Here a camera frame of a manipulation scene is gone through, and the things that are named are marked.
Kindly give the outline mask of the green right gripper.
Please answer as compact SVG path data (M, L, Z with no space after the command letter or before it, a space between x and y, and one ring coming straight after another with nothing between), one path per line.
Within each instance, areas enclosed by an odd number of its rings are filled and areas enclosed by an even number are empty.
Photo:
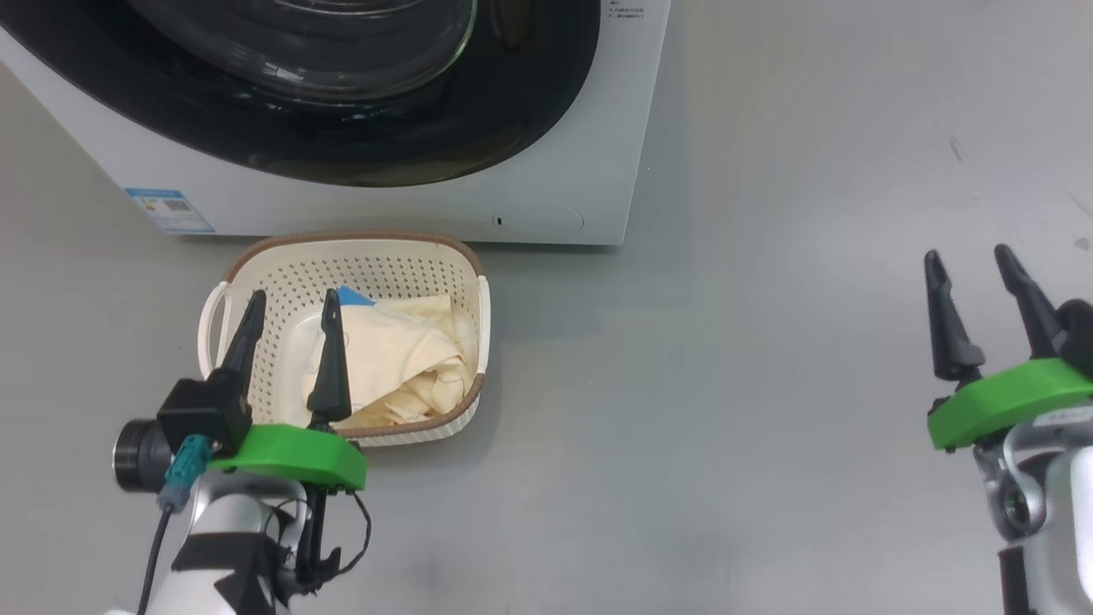
M968 383L936 400L926 431L937 450L959 450L984 437L1073 407L1093 397L1093 380L1056 358L1065 338L1055 305L1021 264L1010 246L994 248L1003 287L1014 297L1026 333L1030 358L1022 365L982 378L986 362L973 345L952 297L952 283L936 249L924 256L926 311L932 342L932 370L941 381Z

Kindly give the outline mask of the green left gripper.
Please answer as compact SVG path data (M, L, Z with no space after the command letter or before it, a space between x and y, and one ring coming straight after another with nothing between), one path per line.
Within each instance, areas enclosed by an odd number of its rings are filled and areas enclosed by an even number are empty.
M255 289L243 311L230 347L210 380L230 385L239 404L247 404L254 354L263 335L265 289ZM355 493L365 488L367 459L354 443L336 435L332 425L352 415L345 336L338 291L325 292L320 330L324 348L306 409L312 413L307 429L296 425L252 425L234 456L215 458L210 468L228 472L295 480L331 490Z

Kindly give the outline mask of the cream clothing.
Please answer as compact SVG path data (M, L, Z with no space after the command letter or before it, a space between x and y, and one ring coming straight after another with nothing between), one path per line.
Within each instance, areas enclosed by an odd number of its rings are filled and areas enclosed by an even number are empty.
M352 415L338 429L372 429L440 418L465 400L471 323L449 295L341 307Z

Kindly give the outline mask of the dark round glass washer door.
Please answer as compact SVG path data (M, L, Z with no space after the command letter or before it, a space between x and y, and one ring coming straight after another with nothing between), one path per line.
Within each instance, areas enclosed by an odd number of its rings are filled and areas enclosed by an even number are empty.
M601 0L0 0L0 28L114 113L282 178L402 187L557 125Z

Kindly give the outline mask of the cream perforated laundry basket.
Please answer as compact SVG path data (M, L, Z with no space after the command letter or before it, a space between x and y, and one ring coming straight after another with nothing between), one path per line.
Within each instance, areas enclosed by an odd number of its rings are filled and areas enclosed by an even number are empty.
M317 232L254 243L208 293L196 350L202 375L226 357L251 293L263 289L263 338L254 358L249 402L258 424L303 425L301 375L318 335L328 289L346 285L372 300L448 296L459 345L473 379L453 412L409 425L344 431L360 448L438 441L475 417L487 374L492 296L487 273L465 243L444 235L399 230Z

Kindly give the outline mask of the white front-load washing machine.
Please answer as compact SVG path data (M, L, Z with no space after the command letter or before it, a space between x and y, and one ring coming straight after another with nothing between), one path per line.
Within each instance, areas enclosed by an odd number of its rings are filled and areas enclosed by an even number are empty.
M212 235L363 227L475 243L623 241L670 0L601 0L598 46L571 108L530 147L436 184L354 187L282 178L184 147L70 85L0 28L0 62L122 190L178 190Z

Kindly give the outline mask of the blue energy label sticker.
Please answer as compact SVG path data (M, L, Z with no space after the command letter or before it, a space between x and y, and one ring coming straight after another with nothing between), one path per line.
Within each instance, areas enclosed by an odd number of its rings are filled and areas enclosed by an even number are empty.
M124 188L161 230L179 235L211 235L215 230L178 190Z

